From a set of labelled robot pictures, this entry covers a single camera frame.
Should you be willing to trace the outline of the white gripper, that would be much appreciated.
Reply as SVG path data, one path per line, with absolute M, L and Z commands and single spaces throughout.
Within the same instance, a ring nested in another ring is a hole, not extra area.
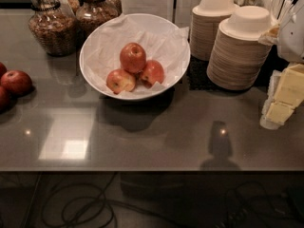
M 275 25 L 257 40 L 262 45 L 277 43 L 278 56 L 290 64 L 274 70 L 268 87 L 268 98 L 261 111 L 260 125 L 276 130 L 284 125 L 304 101 L 304 0 L 297 0 L 280 26 Z

